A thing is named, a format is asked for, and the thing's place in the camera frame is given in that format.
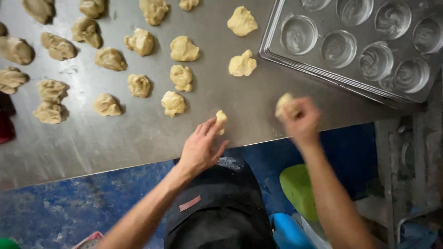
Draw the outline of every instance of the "muffin tin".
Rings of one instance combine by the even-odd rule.
[[[431,0],[277,0],[260,55],[361,93],[422,103],[443,62],[442,10]]]

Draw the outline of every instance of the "pale yellow dough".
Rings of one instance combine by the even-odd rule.
[[[219,124],[221,122],[226,123],[228,121],[228,117],[226,116],[226,114],[222,110],[218,111],[216,116],[217,116],[217,121],[215,121],[216,124]],[[218,132],[218,135],[220,136],[220,135],[223,135],[224,133],[225,133],[225,128],[221,129]]]
[[[8,34],[8,29],[2,22],[0,22],[0,36],[5,36],[7,34]]]
[[[57,104],[43,102],[32,114],[38,118],[40,122],[54,125],[62,121],[61,110],[62,107]]]
[[[40,36],[40,42],[49,51],[49,56],[55,60],[71,59],[76,55],[74,46],[58,35],[43,32]]]
[[[252,51],[246,50],[241,56],[234,56],[229,63],[229,73],[234,76],[249,76],[257,67],[257,61],[251,59]]]
[[[200,57],[200,48],[187,36],[179,36],[171,42],[171,58],[178,62],[193,62]]]
[[[159,25],[169,11],[169,5],[165,0],[139,0],[139,7],[146,22],[151,26]]]
[[[100,48],[102,39],[97,33],[97,22],[89,17],[79,17],[71,28],[72,39],[76,42],[85,41],[95,48]]]
[[[111,47],[98,50],[97,53],[95,53],[94,63],[114,71],[126,70],[128,67],[121,54],[115,48]]]
[[[42,101],[60,104],[60,95],[65,90],[65,84],[56,80],[42,80],[37,83],[37,89]]]
[[[23,39],[11,36],[0,37],[0,54],[12,62],[27,65],[34,59],[34,50]]]
[[[114,97],[107,93],[101,93],[94,101],[94,111],[100,116],[116,116],[120,115],[120,107],[117,105]]]
[[[26,74],[21,73],[20,69],[9,66],[5,70],[0,70],[0,92],[13,94],[16,88],[27,81]]]
[[[80,0],[78,9],[89,18],[99,18],[105,11],[106,0]]]
[[[171,68],[169,78],[175,84],[177,91],[192,91],[192,70],[187,66],[174,65]]]
[[[171,118],[177,113],[184,113],[186,110],[185,100],[176,92],[167,91],[162,99],[162,106],[165,108],[165,114]]]
[[[151,88],[151,83],[148,78],[142,74],[131,74],[128,76],[129,90],[131,90],[132,95],[135,97],[146,98],[149,94],[149,89]]]
[[[251,31],[258,29],[258,24],[251,12],[244,6],[240,6],[235,9],[234,14],[228,20],[228,28],[238,36],[245,36]]]
[[[23,8],[37,22],[46,24],[54,15],[54,0],[22,0]]]
[[[125,36],[124,44],[129,50],[134,50],[141,56],[148,55],[154,47],[154,38],[151,33],[141,28],[134,31],[134,36]]]
[[[200,0],[181,0],[179,6],[182,10],[190,11],[194,6],[200,4]]]
[[[288,105],[291,101],[294,100],[294,97],[290,93],[285,93],[277,102],[276,105],[276,117],[281,120],[283,116],[283,106],[287,105],[287,109],[290,113],[290,115],[295,118],[300,113],[300,110],[297,108],[297,106]]]

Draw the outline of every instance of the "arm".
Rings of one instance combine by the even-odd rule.
[[[215,165],[223,154],[228,141],[212,151],[213,141],[223,127],[223,123],[215,124],[215,121],[213,118],[197,127],[186,140],[179,163],[119,220],[100,242],[98,249],[139,249],[144,246],[182,189],[193,178]]]
[[[291,117],[290,106],[301,115]],[[320,112],[310,98],[284,107],[282,122],[302,154],[311,179],[317,214],[334,248],[374,249],[371,234],[326,159],[319,140]]]

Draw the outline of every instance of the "person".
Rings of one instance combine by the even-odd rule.
[[[293,107],[300,110],[297,117],[290,114]],[[318,217],[333,248],[374,249],[371,234],[323,152],[319,110],[308,97],[295,99],[283,109],[282,123],[305,160]],[[235,171],[219,165],[228,141],[215,150],[213,142],[222,127],[215,118],[197,126],[179,162],[105,235],[98,248],[143,248],[166,211],[165,249],[275,248],[249,167],[240,163]]]

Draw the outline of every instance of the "stainless steel table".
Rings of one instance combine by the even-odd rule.
[[[195,127],[222,109],[228,116],[225,138],[230,147],[284,138],[274,117],[278,98],[285,92],[312,96],[323,112],[322,130],[356,125],[398,116],[396,110],[330,86],[306,74],[258,57],[258,49],[271,13],[273,0],[203,0],[191,12],[169,0],[171,10],[161,25],[151,27],[137,0],[110,0],[108,17],[98,24],[103,47],[121,50],[129,64],[126,71],[114,72],[94,65],[97,51],[85,43],[74,43],[79,54],[63,62],[48,55],[40,42],[48,31],[71,40],[70,28],[82,14],[78,0],[56,0],[53,24],[41,25],[23,10],[21,1],[2,0],[0,21],[15,37],[26,39],[36,52],[34,62],[19,68],[30,82],[12,95],[17,114],[12,117],[17,138],[0,145],[0,190],[116,170],[179,157],[186,138]],[[234,9],[244,5],[256,18],[259,29],[246,37],[236,36],[227,20]],[[136,27],[150,31],[156,39],[152,55],[140,57],[126,49],[123,37]],[[171,119],[160,100],[175,90],[169,79],[172,65],[170,42],[189,36],[201,49],[196,62],[186,62],[194,71],[194,91],[180,92],[188,110]],[[234,77],[228,64],[235,55],[251,49],[257,68],[249,77]],[[17,66],[0,58],[0,67]],[[126,78],[145,74],[153,83],[149,98],[131,96]],[[35,84],[55,79],[70,86],[62,104],[69,110],[65,122],[42,124],[32,116],[41,100]],[[92,109],[100,93],[116,96],[125,110],[116,117],[101,117]]]

